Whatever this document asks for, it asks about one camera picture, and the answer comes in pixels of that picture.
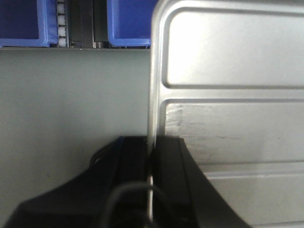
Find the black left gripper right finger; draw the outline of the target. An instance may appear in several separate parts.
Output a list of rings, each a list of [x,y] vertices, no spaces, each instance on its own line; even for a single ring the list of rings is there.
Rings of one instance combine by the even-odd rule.
[[[248,228],[221,197],[179,137],[158,137],[152,152],[153,183],[169,209],[155,196],[153,217],[163,228]]]

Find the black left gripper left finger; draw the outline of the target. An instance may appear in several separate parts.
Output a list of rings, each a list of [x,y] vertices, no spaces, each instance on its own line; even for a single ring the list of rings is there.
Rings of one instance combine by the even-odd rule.
[[[4,227],[96,228],[110,193],[146,176],[146,137],[119,137],[95,153],[83,173],[19,204]]]

